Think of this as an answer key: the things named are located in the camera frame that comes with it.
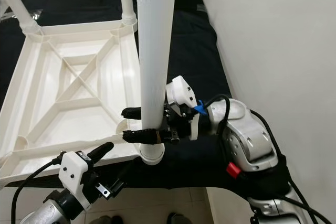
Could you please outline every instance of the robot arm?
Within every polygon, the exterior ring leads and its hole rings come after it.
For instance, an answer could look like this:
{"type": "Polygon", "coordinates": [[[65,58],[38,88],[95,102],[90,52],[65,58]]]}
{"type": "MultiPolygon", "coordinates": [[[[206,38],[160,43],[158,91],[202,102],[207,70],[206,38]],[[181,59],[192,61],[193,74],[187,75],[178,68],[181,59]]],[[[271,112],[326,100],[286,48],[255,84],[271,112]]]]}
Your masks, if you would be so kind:
{"type": "MultiPolygon", "coordinates": [[[[287,202],[288,199],[297,201],[298,198],[290,183],[286,158],[268,126],[265,125],[266,130],[252,117],[252,114],[257,117],[259,114],[249,110],[242,102],[223,95],[205,104],[201,101],[197,104],[193,90],[182,77],[173,79],[166,90],[163,128],[125,131],[125,141],[177,144],[180,138],[186,136],[196,140],[199,134],[217,135],[224,160],[221,172],[229,174],[224,177],[226,185],[235,185],[229,188],[224,185],[223,188],[230,189],[250,203],[254,213],[251,223],[307,223],[302,209],[287,202]]],[[[140,108],[127,108],[122,114],[128,119],[141,119],[140,108]]],[[[49,195],[45,204],[22,223],[39,223],[37,220],[41,219],[45,220],[44,223],[69,223],[70,219],[89,209],[98,197],[115,197],[128,181],[128,175],[144,164],[138,157],[119,173],[115,181],[102,182],[92,167],[110,149],[100,148],[95,155],[82,152],[64,154],[59,178],[66,189],[49,195]],[[69,179],[71,174],[78,178],[69,179]]]]}

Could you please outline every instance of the blue tag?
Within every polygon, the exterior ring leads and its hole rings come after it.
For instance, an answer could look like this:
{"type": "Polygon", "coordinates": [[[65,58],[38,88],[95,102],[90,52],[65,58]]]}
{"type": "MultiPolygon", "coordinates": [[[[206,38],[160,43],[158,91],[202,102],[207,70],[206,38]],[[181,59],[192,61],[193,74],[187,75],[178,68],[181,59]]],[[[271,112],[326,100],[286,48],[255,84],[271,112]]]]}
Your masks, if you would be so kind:
{"type": "Polygon", "coordinates": [[[201,100],[199,100],[199,103],[201,105],[198,105],[198,106],[194,107],[194,109],[197,110],[200,114],[206,115],[206,111],[203,107],[203,102],[201,100]]]}

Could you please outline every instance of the shoe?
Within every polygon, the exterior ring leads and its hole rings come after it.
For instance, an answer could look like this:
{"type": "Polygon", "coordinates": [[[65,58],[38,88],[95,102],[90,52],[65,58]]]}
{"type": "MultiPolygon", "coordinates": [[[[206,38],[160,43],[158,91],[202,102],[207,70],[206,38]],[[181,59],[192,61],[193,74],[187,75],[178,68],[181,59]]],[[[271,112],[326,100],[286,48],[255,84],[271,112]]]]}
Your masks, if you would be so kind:
{"type": "Polygon", "coordinates": [[[172,212],[168,215],[167,224],[192,224],[192,222],[183,215],[172,212]]]}
{"type": "Polygon", "coordinates": [[[122,218],[119,215],[113,216],[111,224],[124,224],[122,218]]]}

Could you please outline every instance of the floor tile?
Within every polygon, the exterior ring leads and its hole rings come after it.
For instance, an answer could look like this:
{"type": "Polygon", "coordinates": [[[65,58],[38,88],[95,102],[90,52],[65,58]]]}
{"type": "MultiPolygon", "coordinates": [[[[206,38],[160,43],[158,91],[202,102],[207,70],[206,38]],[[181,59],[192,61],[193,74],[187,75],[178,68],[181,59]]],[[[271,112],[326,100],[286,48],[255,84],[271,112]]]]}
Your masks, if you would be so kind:
{"type": "Polygon", "coordinates": [[[191,201],[204,200],[205,197],[205,188],[203,187],[190,187],[190,196],[191,201]]]}
{"type": "Polygon", "coordinates": [[[149,207],[171,204],[172,202],[190,202],[188,188],[161,189],[161,188],[125,188],[116,198],[106,201],[98,199],[89,212],[149,207]]]}
{"type": "Polygon", "coordinates": [[[80,214],[71,224],[84,224],[85,223],[85,214],[80,214]]]}
{"type": "Polygon", "coordinates": [[[0,224],[11,224],[10,222],[11,222],[10,220],[2,220],[2,221],[0,221],[0,224]]]}
{"type": "Polygon", "coordinates": [[[138,207],[114,211],[91,212],[86,214],[86,224],[107,215],[120,215],[124,224],[166,224],[168,215],[177,212],[190,218],[193,224],[212,224],[212,217],[204,201],[189,202],[184,204],[170,204],[153,207],[138,207]]]}
{"type": "Polygon", "coordinates": [[[190,191],[188,187],[185,188],[174,188],[170,190],[173,197],[173,203],[174,204],[181,204],[185,202],[190,202],[190,191]]]}

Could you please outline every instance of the black fabric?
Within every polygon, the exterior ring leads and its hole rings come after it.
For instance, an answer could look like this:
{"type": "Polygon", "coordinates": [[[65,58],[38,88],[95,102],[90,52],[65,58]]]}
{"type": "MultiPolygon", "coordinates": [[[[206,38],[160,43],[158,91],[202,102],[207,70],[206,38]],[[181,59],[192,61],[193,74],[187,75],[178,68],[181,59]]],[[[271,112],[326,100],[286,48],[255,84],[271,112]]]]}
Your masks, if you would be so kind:
{"type": "Polygon", "coordinates": [[[290,186],[290,174],[286,157],[278,156],[279,163],[261,172],[240,173],[237,179],[239,188],[246,197],[258,200],[272,199],[272,194],[286,195],[290,186]]]}
{"type": "Polygon", "coordinates": [[[141,143],[141,144],[160,144],[169,141],[169,132],[156,129],[145,129],[138,131],[124,131],[122,138],[128,143],[141,143]]]}
{"type": "MultiPolygon", "coordinates": [[[[27,9],[43,9],[42,26],[120,19],[120,0],[23,0],[27,9]]],[[[24,42],[18,22],[0,23],[0,85],[3,99],[24,42]]],[[[173,31],[167,81],[182,75],[196,97],[208,100],[218,93],[230,95],[216,47],[216,33],[204,12],[202,0],[175,0],[173,31]]],[[[129,162],[97,167],[112,179],[129,162]]],[[[162,161],[144,166],[131,175],[129,187],[223,187],[240,194],[235,181],[225,172],[216,137],[166,144],[162,161]]],[[[36,178],[33,187],[62,187],[58,175],[36,178]]]]}

